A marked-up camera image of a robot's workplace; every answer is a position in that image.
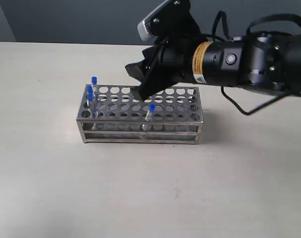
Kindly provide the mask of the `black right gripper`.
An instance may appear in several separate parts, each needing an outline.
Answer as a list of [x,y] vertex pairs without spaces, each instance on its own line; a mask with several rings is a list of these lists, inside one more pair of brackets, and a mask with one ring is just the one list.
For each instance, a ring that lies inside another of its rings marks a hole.
[[196,84],[192,59],[197,38],[164,39],[142,51],[144,59],[125,66],[127,74],[139,82],[139,99],[145,100],[177,83]]

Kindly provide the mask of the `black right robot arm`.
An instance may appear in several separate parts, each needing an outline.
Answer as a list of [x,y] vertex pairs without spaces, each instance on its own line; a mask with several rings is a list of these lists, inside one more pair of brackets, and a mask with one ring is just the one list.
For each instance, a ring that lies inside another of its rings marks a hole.
[[241,88],[279,95],[301,93],[301,34],[249,34],[236,40],[209,41],[188,36],[143,50],[128,75],[140,82],[136,99],[145,100],[178,83]]

